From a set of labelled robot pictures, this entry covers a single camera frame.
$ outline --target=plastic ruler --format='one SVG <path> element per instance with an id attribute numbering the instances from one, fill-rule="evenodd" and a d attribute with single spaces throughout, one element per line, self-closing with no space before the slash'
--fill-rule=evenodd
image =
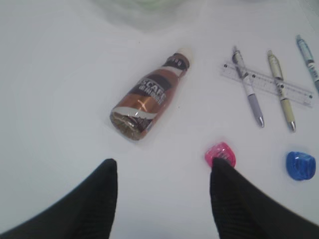
<path id="1" fill-rule="evenodd" d="M 238 77 L 238 73 L 234 63 L 225 62 L 221 68 L 222 76 L 242 83 L 242 80 Z M 276 96 L 279 95 L 275 79 L 273 77 L 259 73 L 254 70 L 250 70 L 248 68 L 246 68 L 246 71 L 249 75 L 251 75 L 251 85 L 255 89 L 259 89 Z M 282 83 L 282 88 L 285 88 L 285 92 L 289 100 L 299 103 L 303 106 L 313 106 L 313 92 L 287 82 Z"/>

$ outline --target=white table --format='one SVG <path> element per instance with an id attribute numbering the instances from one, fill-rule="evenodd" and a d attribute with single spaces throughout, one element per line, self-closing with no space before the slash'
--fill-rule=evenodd
<path id="1" fill-rule="evenodd" d="M 152 30 L 84 0 L 2 0 L 0 232 L 46 209 L 113 157 L 119 197 L 112 239 L 218 238 L 203 155 L 222 140 L 242 175 L 319 224 L 318 174 L 297 182 L 285 169 L 289 151 L 319 159 L 317 92 L 312 109 L 292 104 L 296 133 L 279 100 L 257 92 L 261 129 L 242 86 L 219 74 L 234 44 L 247 66 L 270 72 L 271 48 L 287 81 L 315 92 L 295 35 L 319 61 L 319 17 L 302 1 L 193 0 L 175 17 L 152 17 Z M 145 140 L 124 139 L 108 122 L 110 110 L 185 45 L 195 61 L 172 105 Z"/>

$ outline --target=blue pen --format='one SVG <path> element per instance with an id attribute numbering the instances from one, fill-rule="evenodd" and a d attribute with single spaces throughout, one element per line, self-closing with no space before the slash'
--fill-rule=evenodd
<path id="1" fill-rule="evenodd" d="M 300 35 L 296 36 L 296 41 L 297 41 L 297 46 L 299 47 L 299 50 L 306 63 L 306 66 L 308 67 L 311 77 L 315 83 L 315 86 L 319 92 L 319 74 L 318 74 L 318 71 L 316 70 L 316 65 L 315 65 L 313 55 L 311 54 L 307 43 L 301 38 Z"/>

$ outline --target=white pen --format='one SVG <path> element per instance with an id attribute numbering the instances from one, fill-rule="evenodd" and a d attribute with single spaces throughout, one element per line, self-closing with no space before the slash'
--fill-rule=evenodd
<path id="1" fill-rule="evenodd" d="M 263 128 L 265 126 L 264 116 L 260 109 L 256 94 L 254 92 L 250 75 L 246 70 L 243 57 L 241 56 L 240 51 L 237 49 L 236 46 L 234 46 L 233 48 L 232 60 L 233 63 L 236 65 L 236 70 L 238 72 L 239 78 L 242 79 L 248 97 L 248 101 L 255 116 L 255 119 L 257 123 L 260 125 L 260 127 Z"/>

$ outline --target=plastic bottle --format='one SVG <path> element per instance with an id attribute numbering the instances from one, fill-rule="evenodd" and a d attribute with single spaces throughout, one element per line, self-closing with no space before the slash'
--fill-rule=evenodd
<path id="1" fill-rule="evenodd" d="M 112 109 L 113 125 L 132 140 L 142 139 L 170 104 L 191 59 L 191 50 L 181 48 L 162 67 L 144 76 Z"/>

